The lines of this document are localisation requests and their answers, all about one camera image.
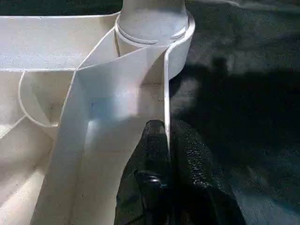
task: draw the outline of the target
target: black fabric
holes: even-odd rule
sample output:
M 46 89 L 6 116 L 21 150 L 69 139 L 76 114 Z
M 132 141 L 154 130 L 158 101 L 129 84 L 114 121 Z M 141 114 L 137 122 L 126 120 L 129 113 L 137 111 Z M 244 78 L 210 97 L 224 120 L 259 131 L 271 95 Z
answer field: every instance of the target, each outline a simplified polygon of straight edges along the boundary
M 214 71 L 186 67 L 171 81 L 181 83 L 171 98 L 173 117 L 202 135 L 248 224 L 300 224 L 299 74 Z
M 115 225 L 245 224 L 222 169 L 195 129 L 149 121 L 117 194 Z

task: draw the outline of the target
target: white plastic part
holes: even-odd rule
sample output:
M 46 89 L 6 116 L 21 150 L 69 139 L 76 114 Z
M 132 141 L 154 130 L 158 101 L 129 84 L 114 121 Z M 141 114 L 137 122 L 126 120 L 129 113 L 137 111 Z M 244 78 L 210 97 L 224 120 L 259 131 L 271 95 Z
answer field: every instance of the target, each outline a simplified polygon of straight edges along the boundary
M 73 72 L 25 72 L 18 98 L 25 115 L 55 137 Z
M 22 73 L 0 72 L 0 137 L 23 116 L 17 89 Z
M 131 41 L 169 45 L 188 29 L 184 0 L 123 0 L 118 28 Z
M 118 14 L 0 16 L 0 69 L 75 70 Z
M 122 170 L 145 123 L 164 121 L 169 140 L 168 83 L 184 66 L 194 20 L 189 15 L 182 36 L 159 46 L 125 37 L 117 16 L 0 17 L 9 27 L 0 37 L 0 70 L 24 72 L 22 78 L 0 72 L 12 78 L 13 87 L 1 90 L 11 96 L 0 100 L 11 115 L 0 120 L 9 124 L 0 137 L 0 160 L 28 155 L 18 164 L 22 171 L 7 167 L 0 183 L 0 225 L 29 225 L 32 214 L 31 225 L 113 224 Z M 24 37 L 14 39 L 16 32 Z M 9 48 L 13 44 L 18 49 Z M 9 82 L 0 77 L 2 83 Z M 40 160 L 31 153 L 45 163 L 51 158 L 48 170 L 39 172 Z
M 40 159 L 50 152 L 51 147 L 52 139 L 26 117 L 22 117 L 0 139 L 1 205 L 9 201 L 11 195 L 34 171 Z

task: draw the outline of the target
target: plastic compartment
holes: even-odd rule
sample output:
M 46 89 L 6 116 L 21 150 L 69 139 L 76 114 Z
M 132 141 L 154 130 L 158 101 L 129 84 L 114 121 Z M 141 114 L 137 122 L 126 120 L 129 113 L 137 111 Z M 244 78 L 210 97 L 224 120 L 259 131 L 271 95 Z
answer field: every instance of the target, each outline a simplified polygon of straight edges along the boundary
M 1 120 L 0 225 L 113 224 L 145 123 L 164 121 L 169 138 L 169 78 L 183 68 L 195 23 L 169 48 L 146 47 L 120 38 L 117 15 L 0 17 L 0 70 L 24 72 L 11 73 L 5 108 L 14 113 Z
M 53 139 L 73 72 L 23 73 L 18 98 L 24 114 Z

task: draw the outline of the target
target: black glove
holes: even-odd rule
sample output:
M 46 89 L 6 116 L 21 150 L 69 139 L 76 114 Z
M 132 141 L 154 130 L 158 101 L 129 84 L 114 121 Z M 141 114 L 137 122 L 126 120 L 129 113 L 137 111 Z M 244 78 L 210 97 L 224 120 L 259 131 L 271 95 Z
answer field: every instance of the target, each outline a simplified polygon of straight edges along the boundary
M 183 121 L 149 121 L 128 161 L 115 225 L 245 224 L 222 170 L 199 134 Z

